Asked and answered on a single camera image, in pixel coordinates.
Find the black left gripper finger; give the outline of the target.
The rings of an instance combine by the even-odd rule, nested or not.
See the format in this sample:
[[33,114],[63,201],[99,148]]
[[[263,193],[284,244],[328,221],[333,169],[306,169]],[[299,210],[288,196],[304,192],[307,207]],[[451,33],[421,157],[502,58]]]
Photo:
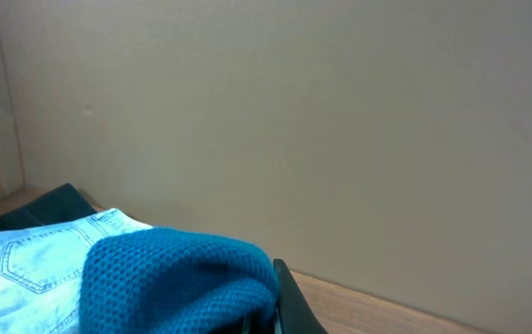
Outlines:
[[281,259],[275,259],[273,266],[279,280],[274,333],[327,334],[327,330],[312,312],[287,264]]

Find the dark blue shirt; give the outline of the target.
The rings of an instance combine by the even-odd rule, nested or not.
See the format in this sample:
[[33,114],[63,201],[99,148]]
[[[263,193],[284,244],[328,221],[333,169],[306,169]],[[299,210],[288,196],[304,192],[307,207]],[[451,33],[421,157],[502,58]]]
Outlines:
[[273,264],[234,238],[151,228],[103,238],[87,253],[82,333],[211,333],[250,318],[271,321]]

